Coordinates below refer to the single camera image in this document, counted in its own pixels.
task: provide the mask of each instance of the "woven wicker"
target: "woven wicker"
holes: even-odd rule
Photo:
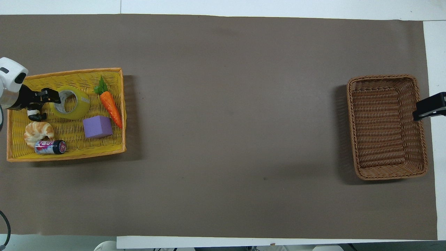
[[[359,178],[388,180],[426,173],[423,125],[412,116],[417,101],[418,84],[411,75],[371,75],[349,81],[351,145]]]
[[[115,99],[116,106],[121,113],[122,130],[112,122],[113,135],[103,138],[86,138],[83,131],[82,120],[97,115],[110,117],[103,107],[99,95],[93,92],[94,86],[99,84],[100,76],[104,78],[110,93]],[[20,111],[8,110],[8,144],[7,160],[10,162],[50,161],[62,159],[80,159],[110,155],[126,151],[125,128],[126,111],[124,102],[124,83],[121,68],[101,68],[79,71],[64,71],[26,77],[23,84],[32,90],[42,88],[58,89],[62,85],[69,85],[84,91],[90,98],[91,105],[86,116],[78,120],[68,120],[53,114],[49,104],[45,104],[42,112],[47,113],[46,122],[50,123],[55,132],[55,139],[67,143],[67,151],[62,155],[38,155],[34,149],[29,148],[23,140],[25,127],[31,121],[25,109]],[[73,102],[67,101],[67,110],[74,108]]]

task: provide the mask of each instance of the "purple foam block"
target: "purple foam block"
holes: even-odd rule
[[[85,137],[101,138],[113,134],[110,118],[96,116],[83,120]]]

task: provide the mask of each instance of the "yellow tape roll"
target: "yellow tape roll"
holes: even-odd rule
[[[88,109],[90,109],[90,99],[85,92],[68,85],[60,87],[57,91],[59,92],[61,103],[50,104],[51,111],[53,111],[56,116],[71,120],[80,119],[85,116]],[[65,110],[65,100],[72,95],[76,97],[76,105],[71,111],[67,112]]]

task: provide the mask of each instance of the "carrot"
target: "carrot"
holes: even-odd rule
[[[101,100],[102,105],[110,114],[113,122],[122,129],[121,115],[119,115],[119,111],[116,108],[115,100],[113,99],[112,94],[108,91],[107,85],[104,83],[104,79],[102,78],[102,76],[99,80],[99,86],[95,87],[95,92],[99,94],[99,99]]]

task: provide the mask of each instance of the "croissant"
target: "croissant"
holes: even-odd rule
[[[34,148],[36,142],[43,139],[45,136],[48,136],[50,140],[53,140],[53,127],[47,122],[32,122],[26,126],[23,139],[29,147]]]

